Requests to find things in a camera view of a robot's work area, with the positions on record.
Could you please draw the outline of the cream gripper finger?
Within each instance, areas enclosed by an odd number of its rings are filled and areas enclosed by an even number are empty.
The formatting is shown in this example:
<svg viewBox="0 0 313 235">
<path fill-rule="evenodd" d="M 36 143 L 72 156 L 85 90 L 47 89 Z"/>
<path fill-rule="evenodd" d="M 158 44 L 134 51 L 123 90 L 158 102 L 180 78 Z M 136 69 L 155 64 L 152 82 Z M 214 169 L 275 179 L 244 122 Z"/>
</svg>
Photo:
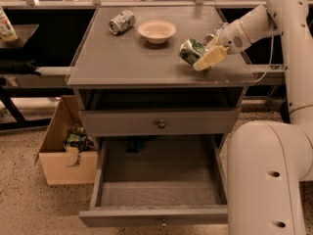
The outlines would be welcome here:
<svg viewBox="0 0 313 235">
<path fill-rule="evenodd" d="M 217 36 L 211 38 L 211 39 L 206 43 L 206 47 L 207 47 L 207 48 L 212 48 L 212 47 L 219 46 L 219 45 L 220 45 L 220 42 L 218 41 L 218 37 L 217 37 Z"/>
<path fill-rule="evenodd" d="M 228 52 L 228 47 L 214 46 L 210 47 L 207 52 L 204 53 L 194 64 L 193 68 L 196 71 L 203 71 L 206 69 L 211 69 L 216 64 L 222 62 Z"/>
</svg>

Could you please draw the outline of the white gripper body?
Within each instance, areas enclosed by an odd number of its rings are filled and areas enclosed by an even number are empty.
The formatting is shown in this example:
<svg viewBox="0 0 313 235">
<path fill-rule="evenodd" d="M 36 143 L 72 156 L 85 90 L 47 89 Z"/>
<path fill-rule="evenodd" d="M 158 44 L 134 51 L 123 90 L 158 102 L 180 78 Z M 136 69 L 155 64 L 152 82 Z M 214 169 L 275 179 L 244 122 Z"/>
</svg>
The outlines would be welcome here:
<svg viewBox="0 0 313 235">
<path fill-rule="evenodd" d="M 228 49 L 229 55 L 243 52 L 251 46 L 251 41 L 240 20 L 228 23 L 221 29 L 218 33 L 218 43 Z"/>
</svg>

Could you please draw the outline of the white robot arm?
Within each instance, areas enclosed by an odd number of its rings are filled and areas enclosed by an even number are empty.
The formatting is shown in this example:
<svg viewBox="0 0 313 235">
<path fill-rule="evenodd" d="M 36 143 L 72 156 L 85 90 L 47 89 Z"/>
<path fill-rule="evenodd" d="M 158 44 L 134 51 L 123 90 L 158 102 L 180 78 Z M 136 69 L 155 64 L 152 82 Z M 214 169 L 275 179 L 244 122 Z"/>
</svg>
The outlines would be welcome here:
<svg viewBox="0 0 313 235">
<path fill-rule="evenodd" d="M 269 36 L 281 38 L 280 121 L 241 125 L 227 155 L 229 235 L 306 235 L 300 184 L 313 177 L 313 37 L 307 0 L 265 0 L 207 40 L 201 71 Z"/>
</svg>

